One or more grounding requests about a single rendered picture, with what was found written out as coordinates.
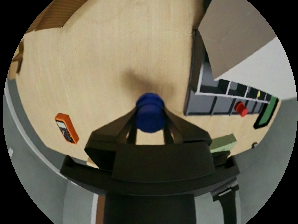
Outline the blue round plug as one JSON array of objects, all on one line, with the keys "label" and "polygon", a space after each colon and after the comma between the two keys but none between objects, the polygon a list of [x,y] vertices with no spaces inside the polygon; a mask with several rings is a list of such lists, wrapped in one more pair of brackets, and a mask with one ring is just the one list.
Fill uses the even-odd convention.
[{"label": "blue round plug", "polygon": [[138,107],[135,125],[140,131],[156,133],[164,127],[162,107],[165,107],[165,103],[159,95],[145,93],[136,101],[135,107]]}]

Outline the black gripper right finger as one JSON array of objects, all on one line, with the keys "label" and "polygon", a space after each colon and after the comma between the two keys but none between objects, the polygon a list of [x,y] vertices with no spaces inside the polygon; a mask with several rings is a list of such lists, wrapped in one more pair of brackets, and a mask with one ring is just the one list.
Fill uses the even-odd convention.
[{"label": "black gripper right finger", "polygon": [[164,144],[178,144],[205,141],[208,143],[208,146],[211,145],[212,139],[208,131],[175,115],[166,107],[162,108],[165,120],[165,125],[162,128]]}]

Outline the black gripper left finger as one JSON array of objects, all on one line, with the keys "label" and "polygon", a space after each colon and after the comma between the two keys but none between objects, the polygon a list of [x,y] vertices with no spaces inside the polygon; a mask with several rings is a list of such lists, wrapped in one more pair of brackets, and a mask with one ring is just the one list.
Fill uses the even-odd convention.
[{"label": "black gripper left finger", "polygon": [[134,122],[136,120],[137,109],[138,107],[135,107],[127,114],[92,131],[89,139],[112,141],[123,144],[136,144],[138,128],[136,127]]}]

